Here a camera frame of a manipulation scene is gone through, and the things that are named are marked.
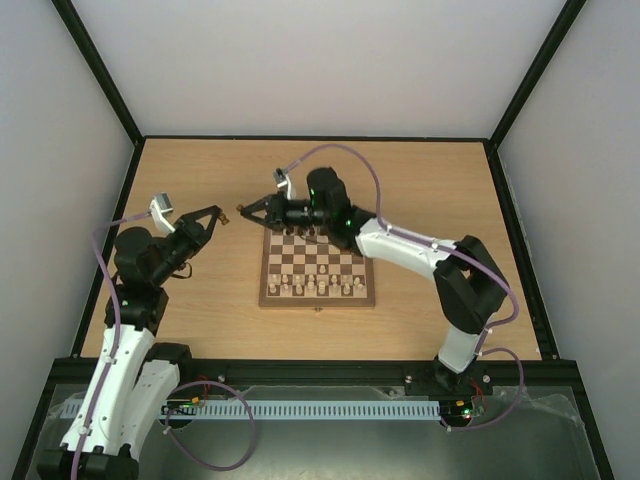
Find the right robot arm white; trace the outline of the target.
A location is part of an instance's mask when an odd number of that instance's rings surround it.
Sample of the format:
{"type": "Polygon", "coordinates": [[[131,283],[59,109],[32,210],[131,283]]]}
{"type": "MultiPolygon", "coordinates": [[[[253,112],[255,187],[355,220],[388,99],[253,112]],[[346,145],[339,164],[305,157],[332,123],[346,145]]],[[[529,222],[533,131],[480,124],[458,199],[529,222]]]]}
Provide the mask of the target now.
{"type": "Polygon", "coordinates": [[[274,232],[319,228],[342,251],[383,260],[434,282],[449,323],[436,360],[436,379],[445,390],[460,390],[471,379],[471,364],[489,334],[489,321],[513,292],[484,244],[473,236],[442,240],[394,227],[380,214],[353,204],[344,182],[330,167],[312,170],[309,196],[294,199],[287,173],[274,173],[277,192],[242,206],[242,217],[274,232]]]}

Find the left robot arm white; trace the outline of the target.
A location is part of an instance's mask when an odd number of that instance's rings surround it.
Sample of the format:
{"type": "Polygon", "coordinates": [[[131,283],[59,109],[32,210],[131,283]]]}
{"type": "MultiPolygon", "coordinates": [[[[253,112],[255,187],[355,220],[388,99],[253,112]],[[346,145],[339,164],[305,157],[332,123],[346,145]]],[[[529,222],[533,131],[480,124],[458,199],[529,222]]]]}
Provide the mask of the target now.
{"type": "Polygon", "coordinates": [[[216,205],[175,222],[168,219],[172,210],[168,197],[157,195],[146,214],[160,235],[133,225],[115,238],[100,355],[60,445],[41,454],[36,471],[42,479],[139,475],[146,437],[191,360],[188,346],[156,340],[169,300],[163,285],[189,266],[224,219],[216,205]]]}

